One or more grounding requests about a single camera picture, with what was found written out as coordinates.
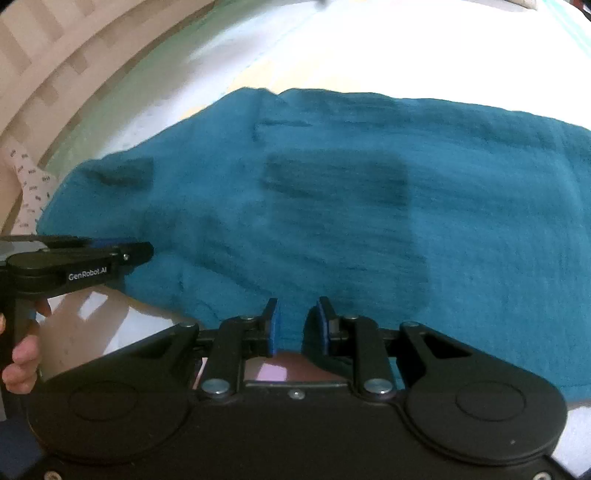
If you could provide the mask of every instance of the metal screw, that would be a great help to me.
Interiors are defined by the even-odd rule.
[[[306,397],[306,392],[300,390],[299,388],[292,388],[291,390],[289,390],[289,392],[287,392],[287,394],[293,400],[304,400],[304,398]]]
[[[61,480],[61,475],[53,470],[49,470],[43,475],[43,480]]]
[[[367,380],[363,384],[363,387],[369,393],[375,393],[378,395],[390,393],[394,389],[394,385],[392,385],[392,382],[386,380],[385,378],[372,378],[370,380]]]
[[[201,389],[210,395],[222,395],[230,390],[230,383],[222,378],[210,378],[201,384]]]

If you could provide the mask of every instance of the bed frame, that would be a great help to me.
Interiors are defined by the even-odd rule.
[[[16,0],[0,14],[0,230],[21,188],[15,142],[44,165],[60,140],[154,47],[215,0]]]

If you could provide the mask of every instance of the teal towel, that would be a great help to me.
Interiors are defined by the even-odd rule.
[[[431,99],[242,89],[65,179],[41,233],[130,236],[142,301],[208,327],[318,296],[416,320],[591,397],[591,132]]]

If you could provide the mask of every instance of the human hand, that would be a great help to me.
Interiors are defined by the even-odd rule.
[[[35,302],[35,308],[42,315],[49,317],[51,307],[47,300]],[[0,314],[0,335],[6,327],[6,319]],[[2,381],[9,392],[16,394],[30,393],[37,381],[37,367],[41,363],[39,325],[33,322],[28,335],[12,351],[13,364],[2,372]]]

